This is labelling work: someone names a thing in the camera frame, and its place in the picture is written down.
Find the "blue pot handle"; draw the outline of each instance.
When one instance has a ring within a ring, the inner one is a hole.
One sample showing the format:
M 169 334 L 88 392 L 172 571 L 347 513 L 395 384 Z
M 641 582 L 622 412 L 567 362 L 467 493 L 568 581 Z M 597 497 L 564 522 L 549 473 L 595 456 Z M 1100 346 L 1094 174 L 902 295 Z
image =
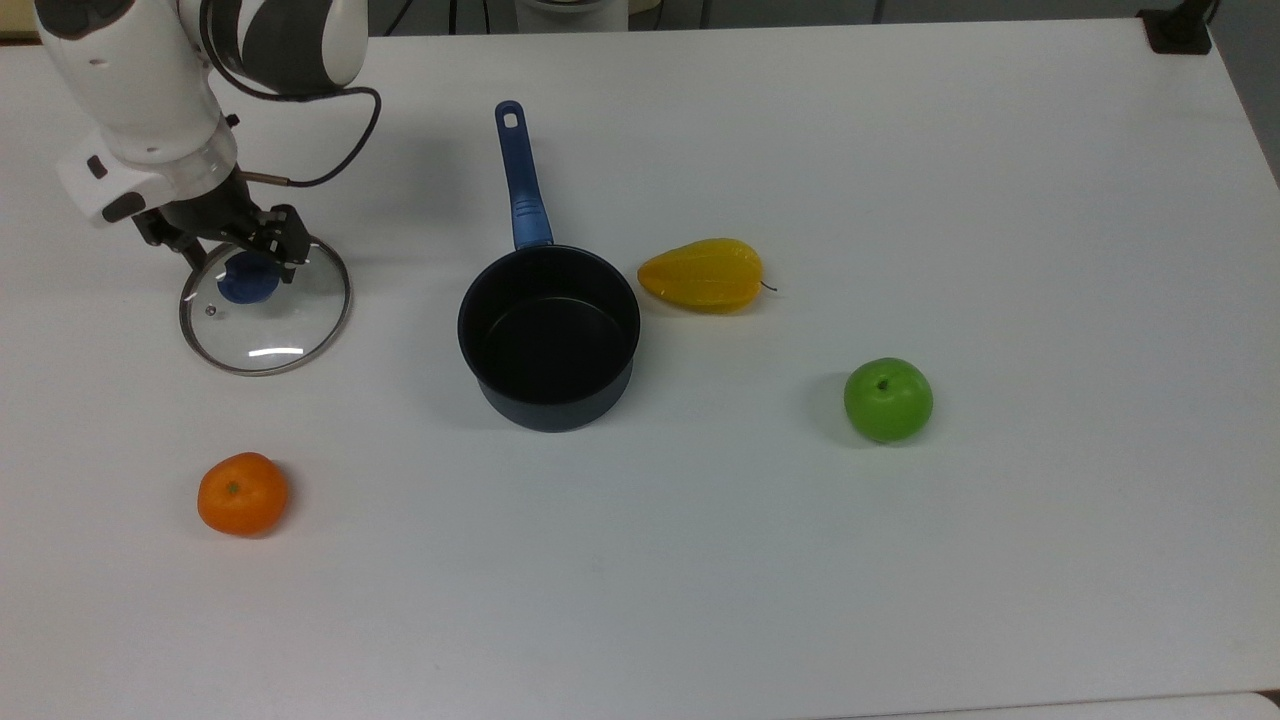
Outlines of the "blue pot handle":
M 502 164 L 507 168 L 507 191 L 511 192 L 511 231 L 516 250 L 552 243 L 552 224 L 547 219 L 543 195 L 538 191 L 534 151 L 529 146 L 525 109 L 515 100 L 499 102 L 494 110 Z M 507 127 L 513 118 L 515 127 Z

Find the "green apple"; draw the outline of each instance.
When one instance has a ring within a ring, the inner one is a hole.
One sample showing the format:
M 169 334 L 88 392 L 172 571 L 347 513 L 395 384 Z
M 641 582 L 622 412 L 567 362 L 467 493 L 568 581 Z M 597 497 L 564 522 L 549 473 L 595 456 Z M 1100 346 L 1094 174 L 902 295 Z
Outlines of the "green apple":
M 854 429 L 876 442 L 914 436 L 932 413 L 933 389 L 906 360 L 872 360 L 845 382 L 845 414 Z

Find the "table surface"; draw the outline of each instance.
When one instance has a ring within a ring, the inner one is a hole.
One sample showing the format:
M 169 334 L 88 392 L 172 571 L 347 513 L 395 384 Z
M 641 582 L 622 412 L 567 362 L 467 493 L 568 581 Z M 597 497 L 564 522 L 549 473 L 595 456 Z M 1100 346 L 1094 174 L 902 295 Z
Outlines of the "table surface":
M 1220 58 L 1138 20 L 374 40 L 385 111 L 298 206 L 356 306 L 271 378 L 205 365 L 180 259 L 52 172 L 88 120 L 0 51 L 0 708 L 26 719 L 787 719 L 1280 685 L 1280 193 Z M 367 106 L 237 111 L 244 169 Z M 520 100 L 558 242 L 703 237 L 780 292 L 641 295 L 635 375 L 515 427 L 456 342 L 509 249 Z M 901 356 L 899 447 L 841 388 Z M 296 501 L 219 536 L 201 474 Z

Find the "saucepan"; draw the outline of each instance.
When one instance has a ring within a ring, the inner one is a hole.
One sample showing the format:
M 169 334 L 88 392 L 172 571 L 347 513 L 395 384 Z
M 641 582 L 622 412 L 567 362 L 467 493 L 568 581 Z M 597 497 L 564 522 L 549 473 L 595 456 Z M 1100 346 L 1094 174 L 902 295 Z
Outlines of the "saucepan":
M 534 430 L 572 430 L 622 397 L 640 341 L 640 306 L 613 265 L 553 243 L 525 110 L 508 100 L 494 115 L 516 250 L 471 283 L 458 311 L 458 343 L 498 413 Z

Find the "black cable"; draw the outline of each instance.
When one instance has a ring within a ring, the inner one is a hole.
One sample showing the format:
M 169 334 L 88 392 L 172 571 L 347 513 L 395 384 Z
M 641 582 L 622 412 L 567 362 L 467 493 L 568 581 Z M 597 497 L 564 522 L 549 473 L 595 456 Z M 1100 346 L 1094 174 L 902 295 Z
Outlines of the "black cable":
M 399 22 L 404 19 L 404 13 L 408 12 L 408 6 L 412 4 L 413 0 L 404 0 L 404 4 L 401 5 L 401 12 L 396 13 L 396 19 L 392 20 L 392 24 L 387 26 L 387 32 L 383 33 L 383 37 L 390 37 L 392 32 L 396 31 L 396 27 L 399 26 Z
M 347 169 L 347 165 L 360 155 L 364 150 L 365 142 L 369 141 L 369 136 L 374 135 L 374 126 L 378 124 L 378 115 L 383 113 L 383 97 L 378 95 L 378 91 L 371 87 L 343 87 L 338 90 L 330 90 L 328 92 L 317 92 L 314 95 L 279 95 L 271 92 L 262 92 L 261 90 L 255 90 L 243 82 L 241 82 L 236 76 L 227 69 L 223 64 L 223 59 L 218 55 L 218 49 L 214 47 L 214 41 L 209 35 L 209 15 L 211 0 L 200 0 L 200 41 L 205 45 L 205 54 L 209 56 L 209 63 L 214 65 L 218 74 L 223 76 L 228 83 L 236 90 L 239 90 L 250 97 L 256 97 L 259 100 L 270 100 L 273 102 L 311 102 L 315 100 L 328 100 L 329 97 L 342 97 L 346 95 L 367 95 L 374 99 L 374 111 L 369 115 L 369 124 L 365 126 L 365 132 L 361 133 L 360 140 L 356 141 L 356 146 L 351 149 L 351 152 L 342 159 L 338 165 L 335 165 L 328 173 L 308 181 L 294 181 L 285 178 L 288 187 L 315 187 L 320 183 L 329 182 L 338 173 Z

